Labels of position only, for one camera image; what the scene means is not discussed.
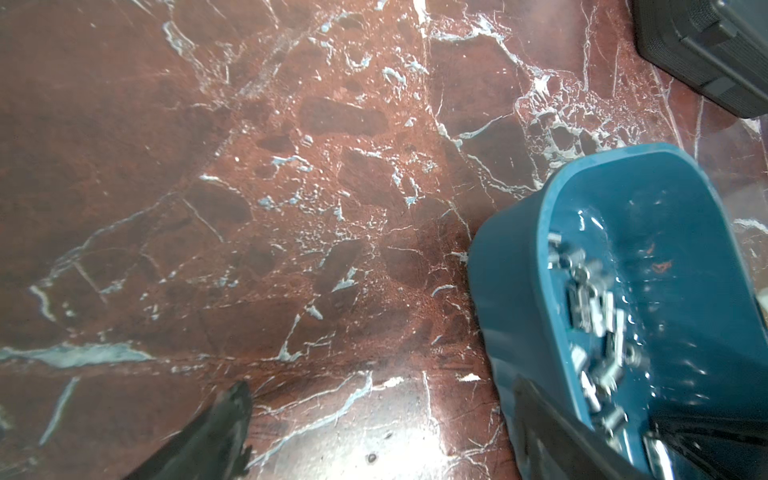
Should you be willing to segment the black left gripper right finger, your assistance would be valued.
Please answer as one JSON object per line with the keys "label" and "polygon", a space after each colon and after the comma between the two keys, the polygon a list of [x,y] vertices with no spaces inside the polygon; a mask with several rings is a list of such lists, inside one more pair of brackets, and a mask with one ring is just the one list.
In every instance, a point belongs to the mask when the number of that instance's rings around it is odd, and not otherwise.
{"label": "black left gripper right finger", "polygon": [[524,479],[648,479],[538,384],[513,384],[512,443]]}

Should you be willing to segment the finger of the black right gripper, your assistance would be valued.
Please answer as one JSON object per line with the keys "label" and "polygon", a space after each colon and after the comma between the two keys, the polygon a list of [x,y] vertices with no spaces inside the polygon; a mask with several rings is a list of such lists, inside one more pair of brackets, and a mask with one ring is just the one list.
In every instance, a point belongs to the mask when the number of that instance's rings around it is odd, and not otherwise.
{"label": "finger of the black right gripper", "polygon": [[667,446],[676,479],[767,477],[765,420],[660,416],[648,432]]}

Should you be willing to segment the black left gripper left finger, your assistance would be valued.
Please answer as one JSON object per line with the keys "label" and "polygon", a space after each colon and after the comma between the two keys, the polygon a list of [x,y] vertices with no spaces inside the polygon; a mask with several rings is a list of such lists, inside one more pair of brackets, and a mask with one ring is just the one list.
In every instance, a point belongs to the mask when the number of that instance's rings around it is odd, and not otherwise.
{"label": "black left gripper left finger", "polygon": [[127,477],[241,479],[249,472],[251,415],[249,387],[238,381]]}

